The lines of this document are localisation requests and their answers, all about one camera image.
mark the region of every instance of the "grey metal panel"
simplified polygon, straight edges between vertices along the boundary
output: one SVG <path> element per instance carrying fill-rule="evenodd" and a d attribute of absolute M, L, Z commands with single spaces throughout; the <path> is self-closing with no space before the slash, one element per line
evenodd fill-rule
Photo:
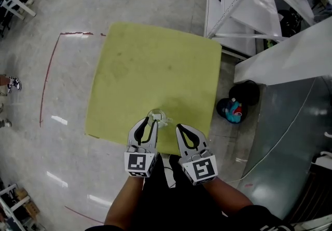
<path fill-rule="evenodd" d="M 245 173 L 276 144 L 293 121 L 314 79 L 268 86 L 263 94 L 259 123 Z M 255 204 L 284 218 L 306 181 L 313 155 L 331 147 L 324 131 L 332 130 L 329 92 L 318 77 L 297 119 L 278 146 L 240 184 Z"/>

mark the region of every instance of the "person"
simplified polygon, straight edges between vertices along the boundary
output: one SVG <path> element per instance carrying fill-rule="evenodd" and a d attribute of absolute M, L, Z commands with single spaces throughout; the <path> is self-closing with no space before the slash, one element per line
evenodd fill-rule
<path fill-rule="evenodd" d="M 22 83 L 18 78 L 0 75 L 0 86 L 4 85 L 7 85 L 8 93 L 11 93 L 12 86 L 16 87 L 19 91 L 22 90 Z"/>
<path fill-rule="evenodd" d="M 3 110 L 4 110 L 4 104 L 1 103 L 0 104 L 0 113 L 2 113 Z M 7 119 L 0 120 L 0 128 L 4 128 L 4 127 L 10 128 L 11 122 Z"/>
<path fill-rule="evenodd" d="M 176 185 L 169 188 L 159 155 L 149 178 L 128 177 L 103 226 L 86 231 L 121 230 L 294 230 L 219 178 L 192 185 L 171 155 Z"/>

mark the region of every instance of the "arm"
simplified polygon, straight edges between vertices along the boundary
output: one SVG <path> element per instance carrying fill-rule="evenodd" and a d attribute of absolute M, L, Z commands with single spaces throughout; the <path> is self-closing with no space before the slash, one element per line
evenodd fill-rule
<path fill-rule="evenodd" d="M 219 178 L 203 184 L 222 211 L 228 216 L 253 203 L 241 192 Z"/>
<path fill-rule="evenodd" d="M 128 177 L 107 213 L 105 225 L 114 225 L 123 230 L 129 228 L 142 193 L 143 181 L 143 178 Z"/>

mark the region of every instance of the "yellow-green cloth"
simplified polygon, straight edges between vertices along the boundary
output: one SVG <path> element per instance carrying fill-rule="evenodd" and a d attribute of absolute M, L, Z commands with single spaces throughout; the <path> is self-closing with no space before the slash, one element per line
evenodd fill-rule
<path fill-rule="evenodd" d="M 209 133 L 221 46 L 193 34 L 114 23 L 96 68 L 86 134 L 127 144 L 129 130 L 154 108 L 173 119 L 159 129 L 157 149 L 177 154 L 175 126 Z"/>

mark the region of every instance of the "red line on floor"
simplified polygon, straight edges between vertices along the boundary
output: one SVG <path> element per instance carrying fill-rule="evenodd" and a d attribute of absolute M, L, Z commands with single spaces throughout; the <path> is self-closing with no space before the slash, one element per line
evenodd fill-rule
<path fill-rule="evenodd" d="M 81 213 L 79 213 L 79 212 L 76 212 L 76 211 L 74 211 L 73 209 L 71 209 L 71 208 L 69 208 L 69 207 L 67 207 L 67 206 L 65 206 L 65 208 L 67 208 L 68 210 L 70 210 L 70 211 L 72 211 L 72 212 L 75 212 L 75 213 L 77 213 L 77 214 L 79 214 L 79 215 L 81 215 L 81 216 L 83 216 L 83 217 L 85 217 L 85 218 L 87 218 L 87 219 L 93 220 L 93 221 L 95 221 L 95 222 L 97 222 L 97 223 L 104 224 L 104 222 L 101 222 L 101 221 L 95 220 L 95 219 L 93 219 L 93 218 L 91 218 L 91 217 L 88 217 L 88 216 L 86 216 L 86 215 L 84 215 L 84 214 L 81 214 Z"/>
<path fill-rule="evenodd" d="M 46 88 L 46 82 L 47 82 L 48 74 L 49 74 L 49 72 L 50 72 L 50 68 L 51 68 L 52 59 L 53 59 L 54 53 L 56 52 L 56 48 L 57 48 L 57 45 L 58 45 L 58 42 L 59 42 L 60 36 L 61 36 L 61 35 L 69 35 L 69 34 L 81 34 L 81 35 L 87 34 L 87 35 L 93 35 L 93 33 L 90 33 L 90 32 L 87 32 L 87 33 L 83 33 L 83 32 L 73 32 L 73 33 L 60 33 L 60 34 L 59 34 L 58 39 L 57 39 L 57 42 L 56 42 L 56 45 L 55 45 L 54 48 L 53 48 L 53 52 L 52 52 L 52 55 L 51 55 L 50 62 L 48 63 L 48 68 L 47 68 L 47 72 L 46 72 L 46 76 L 45 76 L 45 81 L 44 81 L 44 87 L 43 87 L 43 94 L 41 95 L 40 115 L 39 115 L 39 127 L 40 127 L 40 128 L 42 127 L 42 122 L 43 122 L 43 121 L 42 121 L 42 112 L 43 112 L 44 93 L 45 93 L 45 88 Z"/>

